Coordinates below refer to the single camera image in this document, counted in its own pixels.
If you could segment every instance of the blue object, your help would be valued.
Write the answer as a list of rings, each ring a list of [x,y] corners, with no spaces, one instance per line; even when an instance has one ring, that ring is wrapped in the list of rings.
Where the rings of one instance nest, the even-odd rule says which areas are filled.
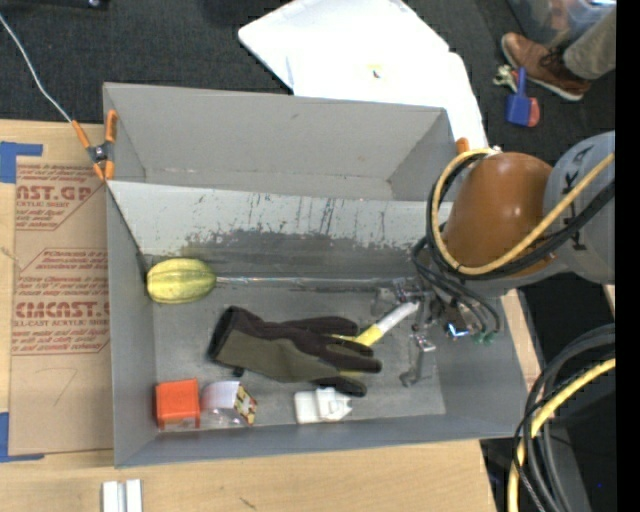
[[[0,413],[0,463],[1,462],[12,462],[16,460],[38,460],[44,457],[44,455],[16,455],[9,456],[7,455],[9,441],[9,413],[2,412]]]
[[[531,100],[526,94],[527,72],[521,67],[518,70],[518,91],[507,96],[505,119],[513,124],[529,126],[531,116]]]
[[[16,157],[42,156],[42,144],[0,142],[0,183],[16,182]]]

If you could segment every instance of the gourd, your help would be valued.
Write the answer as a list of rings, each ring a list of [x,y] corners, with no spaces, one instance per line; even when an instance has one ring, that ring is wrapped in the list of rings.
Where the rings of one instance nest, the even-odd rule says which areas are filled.
[[[216,286],[216,274],[204,261],[171,258],[147,272],[149,297],[161,304],[185,304],[206,297]]]

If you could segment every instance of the orange clip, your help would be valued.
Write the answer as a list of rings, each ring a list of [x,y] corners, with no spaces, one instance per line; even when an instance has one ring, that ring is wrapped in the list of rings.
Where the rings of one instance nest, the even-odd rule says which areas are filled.
[[[460,137],[458,140],[456,140],[456,151],[459,155],[465,153],[466,151],[469,151],[470,149],[471,146],[469,145],[469,139],[467,139],[466,137]]]
[[[89,142],[87,134],[80,126],[78,121],[71,121],[71,125],[80,139],[82,147],[87,150],[89,157],[93,162],[93,170],[102,181],[110,180],[115,174],[115,166],[112,160],[113,146],[116,142],[116,125],[118,122],[118,114],[115,110],[109,110],[107,113],[107,121],[105,123],[105,141],[100,146],[92,146]]]

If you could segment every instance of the white cable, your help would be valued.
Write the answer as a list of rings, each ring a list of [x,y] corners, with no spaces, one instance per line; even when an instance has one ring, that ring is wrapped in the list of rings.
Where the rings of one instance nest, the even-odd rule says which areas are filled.
[[[4,19],[4,16],[2,16],[2,13],[0,13],[0,23],[2,23],[2,25],[5,28],[5,30],[11,36],[11,39],[13,39],[13,41],[16,43],[16,46],[18,47],[18,50],[20,50],[20,53],[22,53],[22,56],[24,57],[24,60],[27,63],[27,66],[29,67],[29,71],[31,71],[31,74],[33,75],[33,79],[35,80],[36,85],[38,86],[38,89],[40,89],[40,92],[44,95],[45,98],[47,98],[53,104],[54,107],[56,107],[58,109],[58,112],[60,112],[62,114],[62,116],[68,122],[71,123],[72,122],[71,121],[71,116],[69,116],[69,114],[67,114],[64,111],[64,109],[58,104],[58,102],[56,100],[54,100],[51,97],[51,95],[44,89],[44,87],[40,83],[40,79],[38,78],[38,74],[36,73],[36,70],[33,68],[33,65],[31,64],[31,60],[29,59],[29,56],[27,55],[26,50],[22,46],[22,43],[20,43],[20,40],[18,39],[18,36],[15,35],[13,30],[11,30],[11,27],[9,26],[7,21]]]

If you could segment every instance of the dark green glove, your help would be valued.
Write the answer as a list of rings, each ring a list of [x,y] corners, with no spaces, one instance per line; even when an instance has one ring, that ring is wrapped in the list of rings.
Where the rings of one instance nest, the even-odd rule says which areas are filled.
[[[382,363],[366,345],[331,336],[357,333],[355,322],[337,316],[265,322],[231,306],[216,325],[207,355],[216,363],[245,368],[279,382],[308,381],[364,396],[366,386],[340,371],[378,373]]]

